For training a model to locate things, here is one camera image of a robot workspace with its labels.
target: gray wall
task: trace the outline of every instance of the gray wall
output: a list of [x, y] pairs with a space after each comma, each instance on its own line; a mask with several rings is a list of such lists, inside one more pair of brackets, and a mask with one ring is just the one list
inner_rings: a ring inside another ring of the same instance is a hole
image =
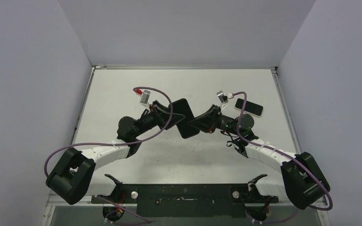
[[362, 0], [317, 0], [279, 67], [303, 151], [331, 185], [333, 225], [362, 225]]
[[58, 0], [93, 65], [278, 65], [315, 0]]
[[90, 72], [56, 0], [0, 0], [0, 226], [41, 223], [42, 165], [69, 144]]

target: metal frame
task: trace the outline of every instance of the metal frame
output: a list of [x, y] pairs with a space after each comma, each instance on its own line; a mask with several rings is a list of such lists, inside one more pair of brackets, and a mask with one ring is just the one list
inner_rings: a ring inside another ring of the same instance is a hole
[[[77, 124], [74, 130], [73, 138], [71, 143], [73, 144], [75, 139], [77, 138], [78, 134], [78, 128], [82, 119], [82, 113], [85, 108], [85, 104], [88, 98], [89, 90], [91, 88], [92, 80], [95, 74], [95, 70], [132, 70], [132, 69], [270, 69], [272, 72], [272, 76], [274, 79], [274, 84], [276, 86], [278, 95], [280, 97], [281, 105], [284, 110], [285, 117], [287, 119], [287, 124], [289, 127], [289, 131], [291, 133], [293, 143], [296, 149], [297, 153], [301, 153], [300, 146], [296, 137], [295, 129], [293, 127], [292, 120], [290, 118], [290, 114], [287, 108], [287, 105], [285, 103], [284, 96], [281, 91], [280, 83], [278, 80], [277, 70], [276, 67], [244, 67], [244, 66], [229, 66], [229, 65], [207, 65], [207, 64], [194, 64], [194, 65], [157, 65], [157, 66], [151, 66], [151, 65], [95, 65], [92, 67], [90, 79], [88, 82], [87, 89], [85, 91], [84, 101], [82, 104], [82, 108], [80, 110], [80, 114], [77, 120]], [[111, 204], [93, 204], [91, 203], [91, 196], [86, 196], [81, 199], [75, 206], [111, 206]], [[122, 204], [123, 206], [137, 206], [137, 204]], [[250, 203], [246, 204], [246, 206], [259, 206], [262, 204], [255, 204]], [[287, 199], [280, 199], [278, 203], [274, 203], [274, 205], [277, 206], [292, 206], [293, 204], [287, 200]], [[327, 201], [324, 198], [322, 201], [317, 201], [314, 203], [314, 205], [317, 206], [327, 206]], [[47, 206], [45, 209], [45, 215], [42, 219], [42, 226], [49, 226], [53, 212], [55, 209], [55, 206], [68, 206], [68, 204], [57, 194], [53, 193], [52, 191], [49, 194], [49, 198], [47, 201]], [[318, 210], [319, 219], [322, 226], [330, 226], [330, 220], [328, 217], [328, 213], [326, 211]]]

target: phone screen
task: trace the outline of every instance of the phone screen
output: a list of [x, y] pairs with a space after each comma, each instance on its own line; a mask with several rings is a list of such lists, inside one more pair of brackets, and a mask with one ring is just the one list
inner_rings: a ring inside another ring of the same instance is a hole
[[173, 102], [173, 112], [185, 115], [185, 119], [176, 124], [182, 138], [187, 139], [199, 134], [200, 130], [188, 125], [188, 122], [195, 119], [195, 117], [186, 99], [183, 98]]
[[[238, 98], [237, 103], [235, 104], [235, 107], [238, 108], [238, 109], [242, 109], [243, 101], [244, 101], [243, 99]], [[255, 103], [246, 101], [244, 111], [255, 114], [257, 116], [261, 116], [262, 113], [263, 113], [263, 106], [260, 106], [260, 105], [257, 105]]]

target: red wire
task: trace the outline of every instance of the red wire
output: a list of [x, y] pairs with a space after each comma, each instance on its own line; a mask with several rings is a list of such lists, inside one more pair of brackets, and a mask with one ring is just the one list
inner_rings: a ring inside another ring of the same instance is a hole
[[124, 200], [125, 200], [125, 193], [123, 193], [123, 199], [122, 199], [122, 200], [121, 200], [118, 204], [123, 203], [123, 202], [124, 202]]

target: purple cable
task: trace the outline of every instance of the purple cable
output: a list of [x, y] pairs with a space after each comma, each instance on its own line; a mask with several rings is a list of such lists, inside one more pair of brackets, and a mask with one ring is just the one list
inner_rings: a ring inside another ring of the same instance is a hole
[[[244, 95], [244, 102], [243, 102], [243, 105], [242, 105], [242, 109], [245, 109], [247, 95], [246, 95], [246, 92], [238, 92], [238, 93], [234, 93], [234, 96], [240, 95], [240, 94], [243, 94], [243, 95]], [[238, 128], [238, 129], [237, 129], [237, 135], [238, 135], [238, 137], [241, 138], [243, 141], [247, 142], [248, 144], [252, 144], [252, 145], [261, 147], [261, 145], [258, 144], [258, 143], [255, 143], [255, 142], [246, 140], [246, 139], [245, 139], [243, 136], [241, 136], [241, 134], [239, 133], [239, 128], [240, 128], [242, 116], [243, 116], [243, 111], [241, 111], [241, 114], [239, 115], [239, 118], [238, 118], [238, 124], [237, 124], [237, 128]], [[327, 198], [328, 198], [329, 206], [326, 207], [326, 208], [323, 208], [323, 207], [316, 207], [316, 206], [310, 205], [309, 207], [311, 207], [311, 208], [313, 208], [313, 209], [315, 209], [315, 210], [324, 210], [324, 211], [328, 211], [328, 210], [331, 210], [331, 209], [332, 209], [332, 207], [334, 206], [334, 204], [333, 204], [333, 202], [332, 202], [331, 195], [328, 193], [328, 191], [327, 191], [327, 189], [324, 187], [324, 185], [322, 185], [322, 183], [310, 172], [310, 170], [309, 170], [308, 168], [306, 168], [303, 164], [301, 164], [301, 163], [300, 163], [298, 160], [296, 160], [294, 157], [291, 157], [291, 156], [283, 153], [282, 151], [277, 150], [276, 148], [270, 147], [270, 146], [268, 146], [268, 145], [264, 145], [263, 147], [268, 148], [268, 149], [270, 149], [270, 150], [273, 150], [273, 151], [277, 152], [278, 154], [284, 155], [285, 157], [291, 159], [294, 163], [296, 163], [299, 167], [301, 167], [301, 168], [307, 173], [307, 175], [309, 175], [309, 176], [320, 186], [320, 188], [323, 190], [323, 192], [325, 193], [325, 195], [326, 195]]]
[[61, 147], [59, 149], [57, 149], [56, 151], [52, 152], [52, 154], [50, 154], [47, 159], [45, 160], [45, 164], [44, 164], [44, 173], [45, 173], [45, 176], [48, 177], [49, 174], [48, 174], [48, 162], [49, 160], [52, 158], [52, 156], [54, 156], [56, 153], [60, 152], [60, 151], [63, 151], [65, 149], [68, 149], [70, 147], [76, 147], [76, 146], [84, 146], [84, 145], [98, 145], [98, 146], [124, 146], [124, 145], [134, 145], [134, 144], [139, 144], [139, 143], [142, 143], [142, 142], [145, 142], [147, 140], [150, 140], [154, 137], [156, 137], [157, 135], [159, 135], [160, 133], [162, 133], [166, 128], [167, 126], [169, 125], [170, 121], [171, 121], [171, 118], [173, 117], [173, 104], [171, 103], [171, 100], [169, 98], [169, 96], [167, 94], [165, 94], [164, 92], [158, 90], [158, 89], [155, 89], [155, 88], [150, 88], [150, 87], [135, 87], [133, 88], [132, 90], [134, 92], [136, 92], [137, 89], [148, 89], [148, 90], [152, 90], [152, 91], [156, 91], [160, 94], [162, 94], [163, 96], [166, 97], [166, 99], [169, 101], [170, 103], [170, 116], [169, 116], [169, 120], [167, 121], [167, 123], [165, 124], [165, 126], [160, 130], [158, 131], [156, 134], [146, 138], [146, 139], [143, 139], [143, 140], [139, 140], [139, 141], [134, 141], [134, 142], [129, 142], [129, 143], [122, 143], [122, 144], [108, 144], [108, 143], [78, 143], [78, 144], [72, 144], [72, 145], [69, 145], [69, 146], [66, 146], [66, 147]]
[[[262, 223], [263, 223], [263, 224], [278, 224], [278, 223], [284, 223], [284, 222], [287, 222], [287, 221], [291, 220], [292, 218], [294, 218], [294, 217], [297, 215], [298, 212], [299, 212], [299, 209], [296, 209], [295, 212], [294, 212], [291, 216], [289, 216], [289, 217], [287, 217], [287, 218], [285, 218], [285, 219], [282, 219], [282, 220], [272, 220], [272, 221], [262, 221]], [[253, 220], [255, 220], [256, 223], [260, 223], [259, 220], [254, 219], [252, 216], [249, 215], [249, 213], [247, 213], [247, 215], [248, 215], [250, 218], [252, 218]]]
[[[138, 223], [116, 223], [116, 222], [113, 222], [113, 224], [115, 224], [115, 225], [142, 225], [142, 224], [150, 224], [150, 223], [152, 223], [152, 221], [150, 221], [149, 219], [144, 218], [143, 216], [140, 216], [140, 215], [138, 215], [138, 214], [136, 214], [136, 213], [134, 213], [134, 212], [132, 212], [132, 211], [129, 211], [128, 209], [126, 209], [126, 208], [118, 205], [117, 203], [114, 203], [114, 202], [112, 202], [112, 201], [110, 201], [110, 200], [107, 200], [107, 199], [105, 199], [105, 198], [103, 198], [103, 197], [100, 197], [100, 196], [95, 196], [95, 198], [100, 199], [100, 200], [103, 200], [103, 201], [105, 201], [105, 202], [107, 202], [107, 203], [110, 203], [110, 204], [118, 207], [119, 209], [121, 209], [121, 210], [123, 210], [123, 211], [125, 211], [125, 212], [127, 212], [127, 213], [129, 213], [129, 214], [131, 214], [131, 215], [133, 215], [133, 216], [135, 216], [135, 217], [138, 217], [138, 218], [140, 218], [141, 220], [144, 220], [144, 221], [145, 221], [145, 222], [138, 222]], [[114, 211], [108, 213], [108, 214], [105, 216], [105, 218], [107, 218], [107, 217], [108, 217], [110, 214], [112, 214], [113, 212], [114, 212]]]

